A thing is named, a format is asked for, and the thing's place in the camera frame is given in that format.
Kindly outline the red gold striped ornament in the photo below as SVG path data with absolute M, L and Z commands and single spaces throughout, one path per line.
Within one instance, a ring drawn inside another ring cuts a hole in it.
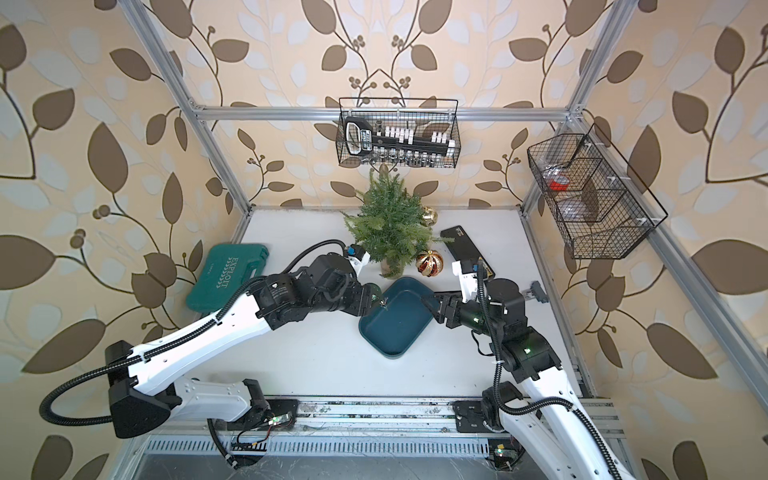
M 415 268 L 425 277 L 435 277 L 443 271 L 444 259 L 439 252 L 427 250 L 416 256 Z

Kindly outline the small green christmas tree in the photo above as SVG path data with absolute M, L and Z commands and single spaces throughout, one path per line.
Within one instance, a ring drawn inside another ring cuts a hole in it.
M 371 260 L 381 267 L 381 276 L 396 279 L 419 254 L 436 243 L 447 243 L 425 224 L 421 198 L 410 194 L 404 180 L 385 169 L 370 173 L 370 184 L 362 193 L 357 214 L 345 214 L 344 223 Z

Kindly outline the green glitter bauble ornament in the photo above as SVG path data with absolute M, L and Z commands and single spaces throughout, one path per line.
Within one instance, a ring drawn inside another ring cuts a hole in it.
M 367 283 L 366 287 L 368 288 L 370 294 L 371 303 L 380 304 L 382 302 L 381 288 L 375 283 Z

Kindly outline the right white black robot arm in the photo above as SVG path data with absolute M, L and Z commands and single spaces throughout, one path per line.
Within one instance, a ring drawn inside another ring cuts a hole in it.
M 549 479 L 630 479 L 585 411 L 562 362 L 526 316 L 528 296 L 508 279 L 460 279 L 458 292 L 438 292 L 422 302 L 448 328 L 486 335 L 495 360 L 484 393 L 484 421 L 504 430 Z

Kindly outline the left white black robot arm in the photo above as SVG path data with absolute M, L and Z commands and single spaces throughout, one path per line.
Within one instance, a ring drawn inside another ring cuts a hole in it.
M 105 353 L 108 363 L 127 363 L 108 376 L 116 436 L 138 437 L 169 419 L 221 420 L 246 427 L 267 419 L 271 407 L 257 381 L 202 382 L 190 377 L 190 371 L 311 313 L 367 315 L 381 302 L 380 288 L 358 279 L 369 261 L 369 253 L 357 245 L 344 254 L 323 254 L 294 272 L 244 283 L 222 309 L 176 333 L 137 346 L 110 346 Z

